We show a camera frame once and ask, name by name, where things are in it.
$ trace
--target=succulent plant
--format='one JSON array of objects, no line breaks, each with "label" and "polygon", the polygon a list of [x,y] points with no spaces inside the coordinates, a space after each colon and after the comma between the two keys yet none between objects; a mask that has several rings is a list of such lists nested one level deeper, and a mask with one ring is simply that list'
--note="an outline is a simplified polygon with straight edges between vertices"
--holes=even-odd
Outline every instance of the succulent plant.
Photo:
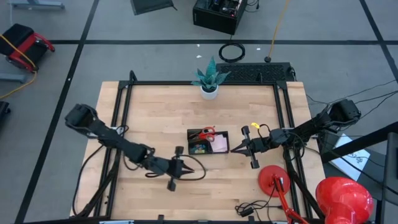
[{"label": "succulent plant", "polygon": [[200,79],[200,81],[192,81],[191,84],[195,86],[202,86],[203,90],[211,93],[215,91],[217,86],[221,84],[228,73],[219,73],[216,71],[216,62],[214,61],[214,57],[211,57],[210,63],[207,66],[206,74],[203,74],[201,70],[198,68],[198,71],[195,72],[195,75]]}]

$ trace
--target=lamp base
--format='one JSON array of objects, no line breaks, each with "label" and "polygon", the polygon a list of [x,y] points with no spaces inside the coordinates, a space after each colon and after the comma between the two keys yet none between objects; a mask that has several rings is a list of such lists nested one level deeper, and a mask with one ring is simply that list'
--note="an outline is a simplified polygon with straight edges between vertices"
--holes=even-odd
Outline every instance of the lamp base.
[{"label": "lamp base", "polygon": [[260,189],[266,195],[270,195],[271,197],[278,197],[278,192],[276,190],[273,190],[274,183],[272,181],[272,176],[274,174],[282,178],[283,194],[285,195],[290,189],[290,179],[283,168],[275,165],[266,166],[260,171],[258,178]]}]

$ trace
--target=white pot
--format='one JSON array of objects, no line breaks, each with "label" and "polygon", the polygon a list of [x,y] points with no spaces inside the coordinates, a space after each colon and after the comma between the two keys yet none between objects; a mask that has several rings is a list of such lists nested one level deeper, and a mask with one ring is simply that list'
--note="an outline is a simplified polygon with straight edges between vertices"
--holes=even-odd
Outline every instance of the white pot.
[{"label": "white pot", "polygon": [[217,94],[218,94],[218,86],[216,88],[215,91],[212,91],[211,93],[206,92],[205,90],[203,90],[203,87],[200,87],[200,93],[201,96],[205,99],[205,100],[213,100],[214,98],[216,98]]}]

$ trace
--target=potted plant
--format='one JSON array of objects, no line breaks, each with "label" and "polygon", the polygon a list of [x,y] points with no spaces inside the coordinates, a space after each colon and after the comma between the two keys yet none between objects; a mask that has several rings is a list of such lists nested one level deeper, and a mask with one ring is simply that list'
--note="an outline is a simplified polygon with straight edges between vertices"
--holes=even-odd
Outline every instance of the potted plant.
[{"label": "potted plant", "polygon": [[216,71],[216,62],[214,57],[211,57],[210,63],[207,66],[206,74],[203,74],[198,68],[195,75],[200,79],[200,81],[191,82],[192,85],[200,86],[201,95],[206,100],[212,100],[216,98],[218,94],[218,85],[220,85],[229,73],[219,73]]}]

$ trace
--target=computer case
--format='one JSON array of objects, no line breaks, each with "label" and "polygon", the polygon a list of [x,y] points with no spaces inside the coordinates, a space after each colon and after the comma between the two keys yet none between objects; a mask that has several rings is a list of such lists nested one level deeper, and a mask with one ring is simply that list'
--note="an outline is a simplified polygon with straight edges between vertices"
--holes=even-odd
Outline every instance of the computer case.
[{"label": "computer case", "polygon": [[213,1],[214,0],[197,0],[193,7],[193,24],[235,35],[235,31],[238,28],[248,0],[241,0],[241,5],[235,16],[212,10],[209,6]]}]

